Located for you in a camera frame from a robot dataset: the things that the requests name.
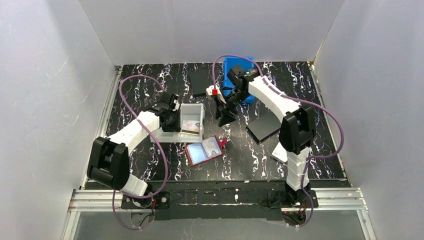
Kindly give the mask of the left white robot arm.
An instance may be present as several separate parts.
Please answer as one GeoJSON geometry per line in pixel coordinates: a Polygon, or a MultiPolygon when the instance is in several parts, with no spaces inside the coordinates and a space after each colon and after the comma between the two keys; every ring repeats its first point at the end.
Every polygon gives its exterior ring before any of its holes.
{"type": "Polygon", "coordinates": [[[180,116],[178,95],[165,92],[120,131],[97,137],[89,157],[88,179],[130,197],[145,198],[148,184],[130,173],[130,154],[148,136],[158,143],[159,138],[153,134],[157,130],[179,132],[180,116]]]}

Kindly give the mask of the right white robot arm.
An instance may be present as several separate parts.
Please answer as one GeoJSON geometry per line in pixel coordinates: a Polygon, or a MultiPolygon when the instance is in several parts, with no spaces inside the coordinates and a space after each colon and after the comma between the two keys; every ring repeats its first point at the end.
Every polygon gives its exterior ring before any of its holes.
{"type": "Polygon", "coordinates": [[[239,65],[227,73],[234,89],[224,96],[212,84],[206,94],[216,103],[215,119],[218,125],[229,124],[237,117],[237,107],[249,96],[254,96],[280,121],[279,143],[287,155],[285,188],[293,196],[308,192],[308,160],[310,147],[316,135],[315,111],[312,106],[302,106],[273,85],[258,66],[243,70],[239,65]]]}

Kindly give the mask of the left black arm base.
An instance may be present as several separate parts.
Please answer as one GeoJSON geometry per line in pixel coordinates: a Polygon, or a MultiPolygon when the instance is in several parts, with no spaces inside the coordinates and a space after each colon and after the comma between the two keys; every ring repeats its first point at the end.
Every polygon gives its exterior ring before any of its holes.
{"type": "Polygon", "coordinates": [[[170,199],[171,195],[167,191],[162,191],[150,198],[132,198],[124,195],[121,208],[125,210],[167,210],[170,207],[170,199]]]}

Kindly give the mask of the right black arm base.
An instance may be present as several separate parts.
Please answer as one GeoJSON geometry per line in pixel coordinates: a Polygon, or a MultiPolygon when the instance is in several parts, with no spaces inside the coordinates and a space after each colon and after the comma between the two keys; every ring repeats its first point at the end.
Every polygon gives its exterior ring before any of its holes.
{"type": "Polygon", "coordinates": [[[306,225],[311,220],[314,209],[319,207],[316,192],[310,190],[305,194],[301,189],[272,194],[267,192],[261,204],[268,209],[281,210],[285,224],[294,228],[306,225]]]}

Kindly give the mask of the white divided tray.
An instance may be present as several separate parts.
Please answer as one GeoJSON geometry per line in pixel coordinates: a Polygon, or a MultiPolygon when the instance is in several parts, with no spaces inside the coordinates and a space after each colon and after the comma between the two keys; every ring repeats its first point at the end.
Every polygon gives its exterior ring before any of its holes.
{"type": "Polygon", "coordinates": [[[157,129],[152,133],[159,143],[201,143],[203,141],[204,126],[203,120],[205,108],[203,103],[182,103],[180,105],[180,126],[182,129],[183,120],[200,121],[199,135],[184,134],[179,132],[163,132],[157,129]]]}

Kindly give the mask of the red card holder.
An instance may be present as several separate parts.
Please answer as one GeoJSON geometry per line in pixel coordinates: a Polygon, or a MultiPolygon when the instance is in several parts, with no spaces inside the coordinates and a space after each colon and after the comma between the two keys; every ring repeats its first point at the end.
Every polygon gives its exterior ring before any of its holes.
{"type": "Polygon", "coordinates": [[[216,135],[204,139],[199,143],[190,143],[185,146],[187,158],[192,167],[208,162],[224,155],[224,146],[228,138],[220,140],[216,135]]]}

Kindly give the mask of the orange credit card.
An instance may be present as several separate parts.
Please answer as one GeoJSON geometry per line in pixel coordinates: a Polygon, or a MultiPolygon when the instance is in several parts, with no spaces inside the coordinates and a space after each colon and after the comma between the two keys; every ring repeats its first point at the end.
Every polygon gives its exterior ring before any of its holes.
{"type": "Polygon", "coordinates": [[[182,128],[180,131],[182,134],[188,134],[188,135],[196,135],[198,136],[200,134],[200,130],[198,128],[182,128]]]}

